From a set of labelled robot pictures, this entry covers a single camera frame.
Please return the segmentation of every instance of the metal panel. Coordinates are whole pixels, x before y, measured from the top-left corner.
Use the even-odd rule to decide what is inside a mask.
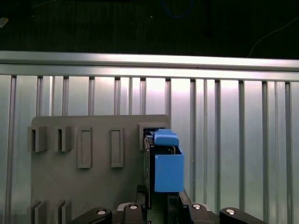
[[[205,119],[206,119],[206,203],[213,212],[218,212],[217,192],[217,151],[216,151],[216,108],[215,108],[215,81],[205,83]]]
[[[121,95],[119,97],[120,101],[120,115],[129,115],[130,110],[130,91],[129,84],[130,79],[126,77],[121,77]]]
[[[296,70],[298,60],[162,55],[88,54],[0,51],[0,63],[89,64],[114,66],[158,66],[244,70]]]
[[[31,155],[26,149],[27,128],[36,115],[36,76],[18,76],[16,79],[13,179],[11,212],[16,223],[22,223],[26,209],[30,206]]]
[[[140,113],[140,78],[132,78],[131,88],[131,112],[130,114],[141,114]]]
[[[146,114],[165,114],[165,78],[146,79]]]
[[[184,152],[185,189],[188,194],[191,192],[191,149],[190,149],[190,80],[171,79],[171,128],[178,134],[179,145]]]
[[[88,77],[70,77],[68,115],[88,115]]]
[[[268,82],[270,223],[287,223],[285,138],[285,84]]]
[[[0,217],[5,210],[10,88],[11,77],[0,75]]]
[[[52,115],[53,77],[46,76],[42,80],[42,116]]]
[[[206,138],[204,80],[196,80],[195,201],[206,203]]]
[[[53,113],[54,116],[62,115],[62,97],[63,97],[64,78],[56,76],[53,80]]]
[[[299,223],[299,83],[291,83],[293,222]]]
[[[221,80],[221,198],[224,207],[239,207],[239,82]]]
[[[94,87],[94,115],[114,114],[114,78],[96,77]]]
[[[0,114],[8,117],[15,102],[12,214],[24,214],[30,201],[27,126],[36,112],[62,115],[64,108],[65,115],[169,114],[191,198],[215,212],[234,206],[270,223],[297,223],[298,71],[295,60],[0,51]],[[17,76],[15,101],[10,75]],[[7,149],[9,119],[0,122]],[[7,150],[1,153],[5,180]]]
[[[245,211],[263,219],[262,82],[244,83]]]

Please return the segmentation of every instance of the vertical ridge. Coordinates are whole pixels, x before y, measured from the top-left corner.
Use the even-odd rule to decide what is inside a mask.
[[[190,150],[191,150],[191,178],[190,178],[190,198],[192,202],[196,202],[196,83],[190,83]],[[166,96],[168,95],[168,88],[166,83]]]
[[[166,99],[165,99],[165,103],[166,103],[166,115],[169,116],[169,118],[171,119],[171,80],[167,79],[166,80],[166,84],[165,84],[166,90],[165,90],[165,94],[166,94]]]
[[[88,115],[94,115],[94,77],[89,77]]]
[[[140,114],[145,115],[146,111],[146,81],[140,79]]]
[[[53,102],[54,102],[54,77],[50,76],[50,98],[49,98],[49,115],[53,114]]]
[[[269,222],[269,137],[268,137],[268,87],[262,83],[263,102],[263,220]]]
[[[132,115],[133,111],[133,78],[129,78],[129,115]]]
[[[207,80],[204,80],[204,203],[207,204]]]
[[[64,77],[63,90],[62,90],[62,116],[68,115],[69,105],[69,78]]]
[[[292,181],[292,103],[291,86],[285,84],[285,122],[286,122],[286,183],[287,183],[287,220],[293,223],[293,181]]]
[[[239,82],[239,126],[240,126],[240,205],[239,208],[245,211],[245,98],[244,82]]]
[[[40,116],[43,110],[43,77],[37,78],[37,91],[36,91],[36,115]]]
[[[12,177],[13,177],[15,94],[16,94],[16,77],[11,77],[4,224],[11,223],[11,194],[12,194]]]
[[[115,79],[114,83],[114,115],[120,115],[121,80]]]
[[[220,193],[221,193],[221,91],[220,80],[215,80],[215,126],[216,126],[216,210],[220,210]]]

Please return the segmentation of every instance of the corrugated metal wall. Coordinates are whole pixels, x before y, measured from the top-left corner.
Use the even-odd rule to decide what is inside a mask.
[[[299,83],[287,79],[299,80],[296,72],[63,77],[36,70],[32,75],[39,76],[6,75],[5,66],[0,64],[2,214],[5,208],[26,214],[30,204],[27,127],[33,117],[168,114],[185,153],[185,189],[194,201],[216,212],[241,208],[270,224],[299,223]]]

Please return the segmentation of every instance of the slot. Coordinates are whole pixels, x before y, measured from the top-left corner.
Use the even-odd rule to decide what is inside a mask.
[[[35,129],[31,130],[31,151],[36,151],[36,131]]]
[[[57,149],[59,152],[62,151],[62,129],[58,129],[58,146]]]

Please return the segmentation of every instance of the gray bracket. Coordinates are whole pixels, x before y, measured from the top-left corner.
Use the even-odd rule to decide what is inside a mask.
[[[47,127],[28,127],[28,150],[42,152],[48,150]]]

